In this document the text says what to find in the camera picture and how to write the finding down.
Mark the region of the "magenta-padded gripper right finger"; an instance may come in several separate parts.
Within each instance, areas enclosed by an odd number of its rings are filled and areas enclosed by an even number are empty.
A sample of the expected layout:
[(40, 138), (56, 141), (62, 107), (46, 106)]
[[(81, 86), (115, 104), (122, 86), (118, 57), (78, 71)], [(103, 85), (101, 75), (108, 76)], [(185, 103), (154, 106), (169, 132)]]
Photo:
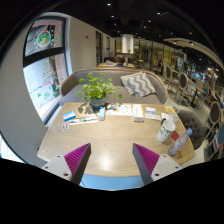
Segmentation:
[(169, 155), (158, 155), (136, 143), (133, 144), (132, 153), (145, 185), (182, 169)]

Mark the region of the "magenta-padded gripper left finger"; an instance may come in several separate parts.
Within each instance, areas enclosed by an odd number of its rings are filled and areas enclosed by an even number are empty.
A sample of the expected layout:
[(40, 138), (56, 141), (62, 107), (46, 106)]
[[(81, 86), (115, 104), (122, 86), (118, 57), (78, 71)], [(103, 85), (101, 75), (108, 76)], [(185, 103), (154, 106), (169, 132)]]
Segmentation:
[(87, 143), (66, 155), (56, 155), (42, 169), (79, 185), (91, 155), (91, 144)]

